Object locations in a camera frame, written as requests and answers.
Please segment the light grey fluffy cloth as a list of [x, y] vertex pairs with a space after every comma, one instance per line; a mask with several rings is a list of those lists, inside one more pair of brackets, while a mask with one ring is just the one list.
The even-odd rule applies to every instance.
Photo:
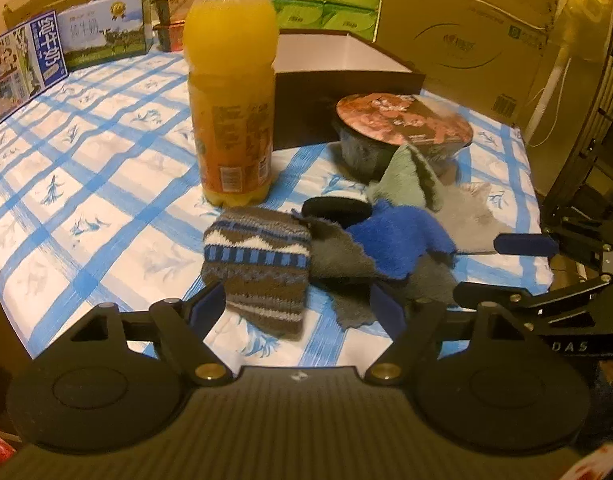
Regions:
[[488, 207], [490, 191], [490, 183], [449, 185], [443, 190], [442, 207], [433, 215], [459, 254], [493, 254], [494, 240], [512, 232]]

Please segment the blue fluffy cloth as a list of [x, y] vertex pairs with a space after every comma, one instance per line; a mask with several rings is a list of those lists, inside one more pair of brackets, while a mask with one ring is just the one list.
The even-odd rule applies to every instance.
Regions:
[[380, 198], [368, 219], [349, 226], [346, 232], [375, 261], [376, 270], [403, 280], [415, 269], [419, 258], [434, 252], [456, 253], [456, 245], [441, 224], [426, 209], [392, 206]]

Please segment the dark grey cloth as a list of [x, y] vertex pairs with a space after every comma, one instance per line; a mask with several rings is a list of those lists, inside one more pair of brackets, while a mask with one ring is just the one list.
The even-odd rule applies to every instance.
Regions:
[[404, 278], [389, 278], [339, 224], [317, 217], [302, 218], [300, 222], [312, 238], [311, 283], [331, 296], [337, 322], [344, 330], [377, 321], [369, 305], [374, 285], [387, 292], [405, 314], [419, 299], [442, 304], [453, 301], [457, 282], [441, 256], [422, 256]]

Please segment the striped knitted beanie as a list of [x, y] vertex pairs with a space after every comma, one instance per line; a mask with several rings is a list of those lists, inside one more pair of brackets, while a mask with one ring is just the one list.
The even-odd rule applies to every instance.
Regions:
[[203, 234], [204, 284], [224, 286], [226, 307], [264, 332], [303, 328], [312, 237], [290, 214], [260, 207], [222, 212]]

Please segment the green fluffy cloth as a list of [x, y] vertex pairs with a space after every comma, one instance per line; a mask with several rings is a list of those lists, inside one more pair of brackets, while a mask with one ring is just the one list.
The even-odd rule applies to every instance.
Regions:
[[385, 200], [391, 206], [414, 206], [433, 212], [443, 206], [444, 186], [424, 155], [412, 144], [401, 145], [379, 181], [366, 188], [372, 205]]

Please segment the black round pad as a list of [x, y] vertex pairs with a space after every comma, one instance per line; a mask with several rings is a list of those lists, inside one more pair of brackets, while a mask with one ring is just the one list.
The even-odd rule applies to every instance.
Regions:
[[306, 200], [301, 208], [304, 218], [324, 219], [338, 223], [343, 229], [367, 220], [372, 212], [371, 204], [341, 196], [312, 197]]

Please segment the white pole stand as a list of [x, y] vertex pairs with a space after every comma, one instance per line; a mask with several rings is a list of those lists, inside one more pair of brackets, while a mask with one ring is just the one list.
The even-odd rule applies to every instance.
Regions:
[[526, 141], [530, 141], [533, 136], [533, 133], [535, 133], [535, 130], [537, 130], [538, 125], [541, 122], [547, 107], [549, 106], [549, 101], [552, 99], [552, 96], [558, 84], [567, 75], [569, 64], [569, 47], [562, 46], [558, 51], [553, 70], [549, 74], [549, 78], [547, 78], [544, 89], [539, 94], [538, 103], [537, 105], [535, 105], [535, 109], [533, 110], [529, 118], [527, 127], [525, 128], [525, 130], [523, 130], [523, 139], [525, 139]]

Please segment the instant noodle bowl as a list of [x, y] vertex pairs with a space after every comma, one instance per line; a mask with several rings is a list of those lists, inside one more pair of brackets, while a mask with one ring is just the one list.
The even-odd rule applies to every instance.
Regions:
[[341, 155], [355, 177], [380, 179], [395, 151], [412, 144], [442, 178], [454, 156], [474, 137], [467, 119], [432, 96], [373, 92], [345, 96], [336, 104], [334, 129]]

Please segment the large cardboard box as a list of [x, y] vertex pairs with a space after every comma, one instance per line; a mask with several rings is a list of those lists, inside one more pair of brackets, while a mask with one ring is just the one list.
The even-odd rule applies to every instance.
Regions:
[[529, 100], [558, 0], [381, 0], [376, 42], [426, 90], [512, 126]]

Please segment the dark brown open box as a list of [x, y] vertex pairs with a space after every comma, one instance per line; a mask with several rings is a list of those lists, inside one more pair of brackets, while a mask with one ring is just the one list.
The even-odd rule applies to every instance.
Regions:
[[283, 29], [278, 37], [274, 148], [329, 143], [336, 105], [357, 93], [418, 94], [425, 75], [351, 32]]

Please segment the orange juice bottle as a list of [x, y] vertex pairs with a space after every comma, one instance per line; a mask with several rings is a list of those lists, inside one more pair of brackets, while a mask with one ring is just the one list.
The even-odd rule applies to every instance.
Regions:
[[278, 45], [271, 0], [195, 0], [183, 32], [204, 196], [259, 204], [271, 186]]

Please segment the blue milk carton box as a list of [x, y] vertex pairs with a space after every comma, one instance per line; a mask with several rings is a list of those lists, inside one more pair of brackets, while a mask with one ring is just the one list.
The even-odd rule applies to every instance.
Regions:
[[0, 124], [68, 75], [55, 11], [0, 35]]

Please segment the green meadow milk box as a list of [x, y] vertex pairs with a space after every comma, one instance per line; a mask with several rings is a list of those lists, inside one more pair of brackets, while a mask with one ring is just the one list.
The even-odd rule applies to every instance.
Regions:
[[90, 0], [58, 14], [70, 72], [146, 54], [152, 45], [150, 0]]

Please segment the red snack boxes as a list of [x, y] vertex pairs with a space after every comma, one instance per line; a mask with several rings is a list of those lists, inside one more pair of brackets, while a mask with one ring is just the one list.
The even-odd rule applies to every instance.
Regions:
[[154, 32], [163, 51], [183, 50], [185, 22], [194, 2], [195, 0], [151, 0], [158, 17]]

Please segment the green tissue pack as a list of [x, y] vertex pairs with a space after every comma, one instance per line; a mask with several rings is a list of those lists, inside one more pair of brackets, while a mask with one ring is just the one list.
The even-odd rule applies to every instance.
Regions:
[[381, 0], [272, 0], [280, 29], [351, 32], [365, 40], [375, 36]]

